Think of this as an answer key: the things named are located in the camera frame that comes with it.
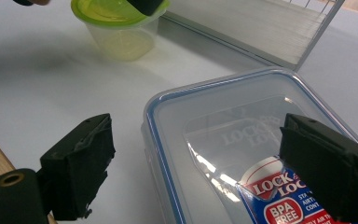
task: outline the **container lid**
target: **container lid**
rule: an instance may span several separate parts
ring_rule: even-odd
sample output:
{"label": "container lid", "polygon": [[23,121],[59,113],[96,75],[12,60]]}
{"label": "container lid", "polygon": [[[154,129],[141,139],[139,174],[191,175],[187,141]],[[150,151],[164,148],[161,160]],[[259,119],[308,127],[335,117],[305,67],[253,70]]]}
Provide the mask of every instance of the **container lid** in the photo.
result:
{"label": "container lid", "polygon": [[[244,200],[248,192],[237,186],[245,177],[253,178],[260,162],[276,161],[271,157],[279,153],[287,113],[319,120],[358,142],[296,73],[282,68],[218,78],[152,98],[143,130],[163,176],[157,184],[169,195],[163,206],[172,209],[174,220],[168,222],[255,221]],[[272,168],[282,166],[274,163]],[[277,190],[261,201],[275,194]]]}
{"label": "container lid", "polygon": [[126,0],[72,0],[74,14],[83,22],[100,26],[134,26],[161,16],[169,0],[164,0],[156,12],[147,17]]}

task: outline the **rectangular plastic container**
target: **rectangular plastic container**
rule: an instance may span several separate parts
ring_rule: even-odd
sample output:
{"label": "rectangular plastic container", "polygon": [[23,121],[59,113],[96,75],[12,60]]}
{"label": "rectangular plastic container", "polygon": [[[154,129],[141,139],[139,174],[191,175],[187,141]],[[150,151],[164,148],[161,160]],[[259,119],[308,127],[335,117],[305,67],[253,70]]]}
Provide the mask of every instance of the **rectangular plastic container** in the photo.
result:
{"label": "rectangular plastic container", "polygon": [[235,183],[279,153],[286,113],[358,137],[294,72],[267,68],[165,91],[145,107],[145,154],[166,223],[253,223]]}

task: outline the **table surface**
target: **table surface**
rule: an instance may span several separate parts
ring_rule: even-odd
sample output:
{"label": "table surface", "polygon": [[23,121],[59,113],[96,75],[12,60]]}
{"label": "table surface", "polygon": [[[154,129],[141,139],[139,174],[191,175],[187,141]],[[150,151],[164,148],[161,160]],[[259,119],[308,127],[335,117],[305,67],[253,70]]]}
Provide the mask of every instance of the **table surface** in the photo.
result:
{"label": "table surface", "polygon": [[[42,154],[79,122],[110,113],[117,155],[93,214],[77,223],[162,223],[140,131],[147,101],[265,65],[166,20],[141,60],[111,62],[69,5],[0,1],[0,148],[15,167],[38,170]],[[298,73],[358,134],[357,13],[338,12]]]}

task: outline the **round plastic container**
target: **round plastic container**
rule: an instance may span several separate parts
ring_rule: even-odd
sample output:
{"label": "round plastic container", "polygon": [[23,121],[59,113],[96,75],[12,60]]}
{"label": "round plastic container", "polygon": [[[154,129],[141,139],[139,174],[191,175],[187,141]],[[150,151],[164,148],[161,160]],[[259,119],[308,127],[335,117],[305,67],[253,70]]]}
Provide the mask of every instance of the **round plastic container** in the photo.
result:
{"label": "round plastic container", "polygon": [[71,8],[105,55],[134,61],[154,47],[158,19],[168,5],[164,0],[150,17],[126,0],[72,0]]}

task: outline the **white tabletop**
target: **white tabletop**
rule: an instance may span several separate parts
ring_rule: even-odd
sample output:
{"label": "white tabletop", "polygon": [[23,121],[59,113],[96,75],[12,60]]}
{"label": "white tabletop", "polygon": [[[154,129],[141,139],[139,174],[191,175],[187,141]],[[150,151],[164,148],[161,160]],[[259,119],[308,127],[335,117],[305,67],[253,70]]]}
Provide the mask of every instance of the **white tabletop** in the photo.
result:
{"label": "white tabletop", "polygon": [[[69,1],[0,1],[0,148],[34,170],[84,119],[110,113],[116,157],[93,214],[77,223],[162,223],[140,131],[156,93],[265,65],[170,21],[133,63],[106,60]],[[298,73],[358,134],[358,14],[341,9]]]}

